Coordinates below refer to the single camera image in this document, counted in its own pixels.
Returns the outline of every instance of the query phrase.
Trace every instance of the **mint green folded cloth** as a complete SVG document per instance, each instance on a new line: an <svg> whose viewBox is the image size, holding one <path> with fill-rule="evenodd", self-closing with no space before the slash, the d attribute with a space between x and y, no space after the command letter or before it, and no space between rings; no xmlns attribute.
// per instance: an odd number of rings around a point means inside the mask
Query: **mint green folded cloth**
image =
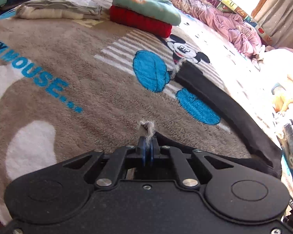
<svg viewBox="0 0 293 234"><path fill-rule="evenodd" d="M179 11L169 0L113 0L112 4L172 26L178 26L181 22Z"/></svg>

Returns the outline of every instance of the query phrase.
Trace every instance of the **gray curtain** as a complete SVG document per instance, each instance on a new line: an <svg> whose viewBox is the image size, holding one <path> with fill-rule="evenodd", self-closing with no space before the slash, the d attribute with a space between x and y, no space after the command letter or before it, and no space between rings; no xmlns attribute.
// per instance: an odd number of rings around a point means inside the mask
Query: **gray curtain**
<svg viewBox="0 0 293 234"><path fill-rule="evenodd" d="M278 0L259 20L271 36L273 46L293 46L293 0Z"/></svg>

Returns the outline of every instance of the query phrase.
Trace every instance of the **red folded cloth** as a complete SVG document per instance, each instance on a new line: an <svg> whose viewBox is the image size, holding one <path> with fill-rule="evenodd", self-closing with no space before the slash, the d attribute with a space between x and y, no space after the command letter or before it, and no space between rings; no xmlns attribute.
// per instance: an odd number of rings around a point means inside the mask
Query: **red folded cloth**
<svg viewBox="0 0 293 234"><path fill-rule="evenodd" d="M134 27L162 38L168 38L172 32L172 26L168 23L114 5L110 8L110 19L115 23Z"/></svg>

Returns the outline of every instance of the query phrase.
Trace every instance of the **striped pattern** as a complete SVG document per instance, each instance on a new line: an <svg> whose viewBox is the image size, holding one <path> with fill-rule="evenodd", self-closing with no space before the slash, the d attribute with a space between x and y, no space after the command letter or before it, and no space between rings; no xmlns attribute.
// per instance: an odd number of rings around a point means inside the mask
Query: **striped pattern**
<svg viewBox="0 0 293 234"><path fill-rule="evenodd" d="M199 51L193 44L187 43L187 45L192 49ZM135 76L132 63L136 52L140 50L147 50L157 54L165 62L167 70L175 69L176 65L172 58L173 51L166 47L154 35L138 29L133 30L124 37L113 42L112 45L101 50L100 54L96 54L94 58ZM223 82L212 64L201 61L199 64L196 64L196 66L202 71L206 78L224 90ZM180 89L181 86L179 84L171 81L166 85L163 92L170 97L175 98L175 93Z"/></svg>

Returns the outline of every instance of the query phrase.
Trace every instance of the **white shape on blanket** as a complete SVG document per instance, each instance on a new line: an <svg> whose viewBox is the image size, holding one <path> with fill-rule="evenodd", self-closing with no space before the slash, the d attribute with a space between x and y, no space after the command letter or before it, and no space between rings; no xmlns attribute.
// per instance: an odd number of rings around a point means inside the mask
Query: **white shape on blanket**
<svg viewBox="0 0 293 234"><path fill-rule="evenodd" d="M5 204L0 204L0 222L7 225L12 218Z"/></svg>
<svg viewBox="0 0 293 234"><path fill-rule="evenodd" d="M11 63L6 66L0 66L0 99L13 83L23 77L21 70L13 68Z"/></svg>
<svg viewBox="0 0 293 234"><path fill-rule="evenodd" d="M56 163L54 127L35 120L21 128L11 140L5 159L6 172L14 180Z"/></svg>

